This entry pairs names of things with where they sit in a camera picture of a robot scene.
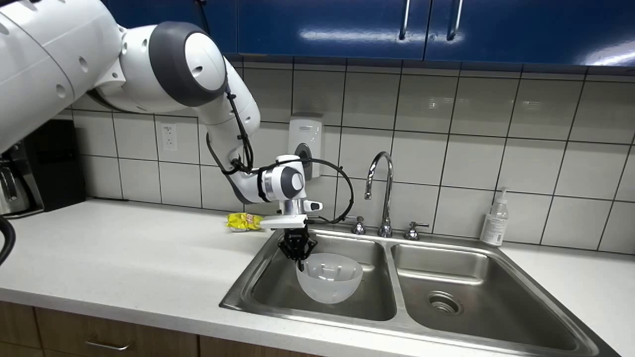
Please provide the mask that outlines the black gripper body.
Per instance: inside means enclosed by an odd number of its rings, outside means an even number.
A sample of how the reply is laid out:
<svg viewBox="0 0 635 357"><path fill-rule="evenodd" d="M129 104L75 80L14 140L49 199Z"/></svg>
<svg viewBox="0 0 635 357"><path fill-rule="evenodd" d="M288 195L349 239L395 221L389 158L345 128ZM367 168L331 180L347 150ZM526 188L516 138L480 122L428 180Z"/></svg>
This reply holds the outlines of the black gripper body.
<svg viewBox="0 0 635 357"><path fill-rule="evenodd" d="M282 241L278 243L282 253L293 259L295 263L301 263L315 245L317 241L311 237L311 233L305 227L288 227L284 231Z"/></svg>

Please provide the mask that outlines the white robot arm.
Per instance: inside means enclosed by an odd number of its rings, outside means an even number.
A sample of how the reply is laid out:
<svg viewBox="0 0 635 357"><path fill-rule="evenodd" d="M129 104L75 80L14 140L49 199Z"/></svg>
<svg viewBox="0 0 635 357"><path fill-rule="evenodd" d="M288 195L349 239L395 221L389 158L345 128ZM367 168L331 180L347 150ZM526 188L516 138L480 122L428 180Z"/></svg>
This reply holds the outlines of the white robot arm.
<svg viewBox="0 0 635 357"><path fill-rule="evenodd" d="M303 162L280 154L254 164L250 132L260 126L260 106L202 27L125 27L101 0L2 0L0 150L85 94L127 112L194 110L236 197L276 201L282 211L264 223L284 233L286 257L309 257L307 215L321 203L305 195Z"/></svg>

